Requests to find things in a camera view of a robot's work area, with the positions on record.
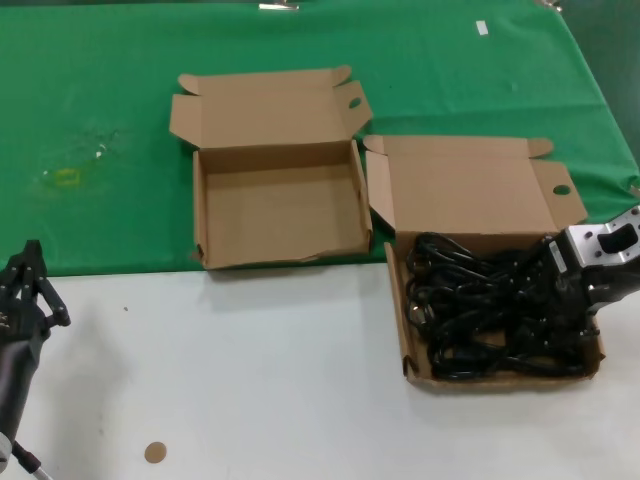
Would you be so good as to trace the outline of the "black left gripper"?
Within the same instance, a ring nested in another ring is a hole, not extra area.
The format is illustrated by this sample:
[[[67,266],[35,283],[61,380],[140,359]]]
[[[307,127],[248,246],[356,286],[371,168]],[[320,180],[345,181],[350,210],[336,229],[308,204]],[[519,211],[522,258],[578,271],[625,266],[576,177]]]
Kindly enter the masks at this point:
[[[39,294],[51,314],[32,299]],[[16,435],[47,326],[69,326],[66,305],[48,279],[39,240],[29,240],[1,271],[1,433]]]

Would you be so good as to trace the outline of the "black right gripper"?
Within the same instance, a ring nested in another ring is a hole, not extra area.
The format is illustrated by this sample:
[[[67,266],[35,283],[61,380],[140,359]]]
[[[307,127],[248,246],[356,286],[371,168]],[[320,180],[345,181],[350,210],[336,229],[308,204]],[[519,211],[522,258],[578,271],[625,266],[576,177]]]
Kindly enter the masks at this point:
[[[542,290],[546,267],[553,301],[569,317],[560,330],[563,345],[600,335],[601,308],[639,290],[639,230],[636,227],[568,227],[522,260],[522,289]]]

